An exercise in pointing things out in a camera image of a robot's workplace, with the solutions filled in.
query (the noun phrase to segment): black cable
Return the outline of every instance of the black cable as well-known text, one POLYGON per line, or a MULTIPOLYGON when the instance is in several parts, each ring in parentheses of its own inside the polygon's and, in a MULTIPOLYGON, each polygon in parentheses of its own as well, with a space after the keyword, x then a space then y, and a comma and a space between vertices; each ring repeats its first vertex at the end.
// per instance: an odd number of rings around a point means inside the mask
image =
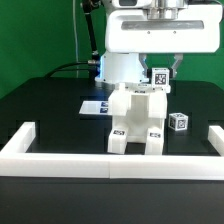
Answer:
POLYGON ((91 69, 88 68, 80 68, 80 69, 58 69, 55 70, 54 73, 56 72, 73 72, 73 71, 90 71, 91 69))
POLYGON ((50 78, 55 72, 57 72, 63 68, 67 68, 67 67, 71 67, 71 66, 75 66, 75 65, 88 65, 88 62, 72 62, 72 63, 61 65, 61 66, 53 69, 52 71, 48 72, 46 75, 44 75, 44 77, 50 78))

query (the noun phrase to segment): white foam block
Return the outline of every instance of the white foam block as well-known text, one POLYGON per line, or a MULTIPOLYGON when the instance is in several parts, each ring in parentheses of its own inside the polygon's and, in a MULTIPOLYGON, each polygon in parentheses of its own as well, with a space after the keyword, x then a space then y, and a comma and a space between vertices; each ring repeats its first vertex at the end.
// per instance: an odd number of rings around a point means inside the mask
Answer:
POLYGON ((24 122, 0 153, 24 153, 27 151, 35 137, 35 123, 24 122))
POLYGON ((206 156, 120 156, 110 178, 223 180, 224 158, 206 156))
POLYGON ((220 126, 209 126, 208 140, 217 152, 224 156, 224 130, 220 126))
POLYGON ((103 155, 0 154, 0 176, 109 178, 103 155))

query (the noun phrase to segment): green backdrop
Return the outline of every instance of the green backdrop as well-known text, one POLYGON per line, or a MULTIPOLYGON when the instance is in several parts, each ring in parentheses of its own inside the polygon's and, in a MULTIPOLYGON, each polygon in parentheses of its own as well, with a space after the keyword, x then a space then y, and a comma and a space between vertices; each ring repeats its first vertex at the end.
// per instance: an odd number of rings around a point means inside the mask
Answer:
MULTIPOLYGON (((76 60, 72 0, 1 0, 0 10, 0 97, 29 78, 41 77, 76 60)), ((80 0, 76 2, 76 14, 79 59, 87 60, 91 51, 80 0)), ((93 12, 93 22, 98 48, 103 53, 103 8, 93 12)), ((150 67, 168 66, 167 58, 149 55, 147 61, 150 67)), ((215 54, 184 55, 177 79, 209 81, 224 89, 224 23, 220 49, 215 54)))

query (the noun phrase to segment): black table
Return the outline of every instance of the black table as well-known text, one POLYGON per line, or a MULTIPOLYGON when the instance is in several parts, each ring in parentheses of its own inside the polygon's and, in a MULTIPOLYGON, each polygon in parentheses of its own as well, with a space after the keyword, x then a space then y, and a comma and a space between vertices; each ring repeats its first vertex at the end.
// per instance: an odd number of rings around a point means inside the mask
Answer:
MULTIPOLYGON (((224 91, 173 81, 168 113, 189 116, 187 131, 165 126, 164 154, 211 155, 208 126, 224 128, 224 91)), ((79 115, 83 100, 111 91, 87 79, 35 78, 0 100, 1 148, 24 121, 35 121, 29 153, 106 154, 109 116, 79 115)), ((126 154, 142 154, 128 144, 126 154)), ((223 223, 224 182, 0 177, 1 223, 223 223)))

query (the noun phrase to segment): white cube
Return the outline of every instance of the white cube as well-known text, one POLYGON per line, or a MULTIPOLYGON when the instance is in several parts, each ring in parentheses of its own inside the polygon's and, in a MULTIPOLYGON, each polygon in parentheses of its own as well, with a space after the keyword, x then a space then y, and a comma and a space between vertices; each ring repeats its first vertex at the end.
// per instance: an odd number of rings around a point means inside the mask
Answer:
POLYGON ((187 130, 188 116, 182 113, 169 114, 168 126, 175 131, 187 130))

